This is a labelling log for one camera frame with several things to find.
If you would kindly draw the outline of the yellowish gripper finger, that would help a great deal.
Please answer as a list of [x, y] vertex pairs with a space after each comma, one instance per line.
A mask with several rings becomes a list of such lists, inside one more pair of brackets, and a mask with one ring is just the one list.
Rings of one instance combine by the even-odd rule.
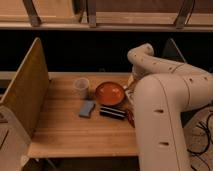
[[134, 81], [133, 75], [130, 75], [127, 81], [127, 85], [130, 86]]

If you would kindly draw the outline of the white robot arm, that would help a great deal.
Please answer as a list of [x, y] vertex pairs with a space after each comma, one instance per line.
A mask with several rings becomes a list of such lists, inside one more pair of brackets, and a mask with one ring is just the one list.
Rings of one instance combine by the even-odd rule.
[[129, 50], [140, 171], [190, 171], [181, 124], [183, 111], [213, 101], [213, 74], [154, 55], [150, 44]]

